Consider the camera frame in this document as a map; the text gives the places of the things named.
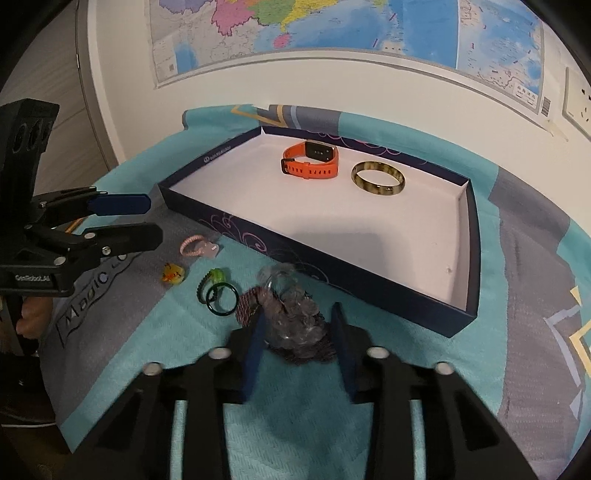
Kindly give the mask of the left hand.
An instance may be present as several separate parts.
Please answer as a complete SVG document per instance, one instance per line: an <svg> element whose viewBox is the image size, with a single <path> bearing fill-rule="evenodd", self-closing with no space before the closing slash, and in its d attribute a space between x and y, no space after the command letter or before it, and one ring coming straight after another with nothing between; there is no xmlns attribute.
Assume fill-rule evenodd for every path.
<svg viewBox="0 0 591 480"><path fill-rule="evenodd" d="M16 333L26 339L40 339L51 322L52 311L52 298L27 297L23 301Z"/></svg>

